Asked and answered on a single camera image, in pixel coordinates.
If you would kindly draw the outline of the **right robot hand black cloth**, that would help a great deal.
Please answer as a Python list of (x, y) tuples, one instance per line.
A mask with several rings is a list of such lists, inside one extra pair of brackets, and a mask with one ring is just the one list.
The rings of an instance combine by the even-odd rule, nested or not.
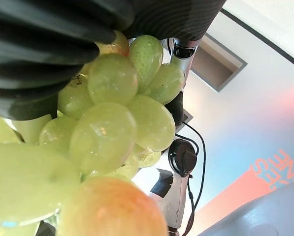
[(56, 114), (59, 91), (121, 31), (200, 40), (222, 0), (0, 0), (0, 117)]

